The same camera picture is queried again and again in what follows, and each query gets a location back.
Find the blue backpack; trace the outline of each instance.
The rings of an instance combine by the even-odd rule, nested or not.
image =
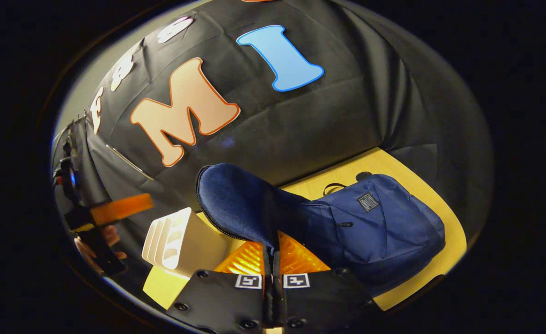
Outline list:
[[[444,224],[395,179],[375,174],[310,201],[226,163],[197,175],[197,201],[224,234],[279,249],[277,230],[330,268],[349,268],[377,296],[425,268]]]

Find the backpack zipper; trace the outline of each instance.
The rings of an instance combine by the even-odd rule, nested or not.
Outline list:
[[[197,199],[197,203],[199,204],[199,208],[201,209],[201,211],[205,214],[205,217],[207,218],[207,220],[215,227],[217,228],[218,231],[220,231],[221,233],[224,233],[224,235],[227,235],[228,237],[231,237],[231,238],[234,238],[234,239],[238,239],[238,240],[242,240],[242,241],[252,241],[250,239],[246,239],[246,238],[242,238],[242,237],[239,237],[238,235],[235,235],[233,233],[230,233],[226,230],[224,230],[223,227],[221,227],[210,215],[209,213],[207,213],[207,211],[205,210],[205,207],[203,207],[203,204],[201,203],[201,200],[199,199],[199,179],[201,179],[201,174],[203,174],[203,172],[211,167],[213,165],[206,165],[204,167],[202,167],[201,169],[199,169],[199,173],[197,173],[197,181],[195,183],[195,198]]]

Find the backpack logo patch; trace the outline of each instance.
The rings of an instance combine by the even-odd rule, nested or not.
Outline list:
[[[366,212],[370,212],[372,209],[378,206],[378,202],[370,193],[364,194],[364,196],[361,196],[359,199],[357,199],[357,201],[360,202],[360,205],[362,205]]]

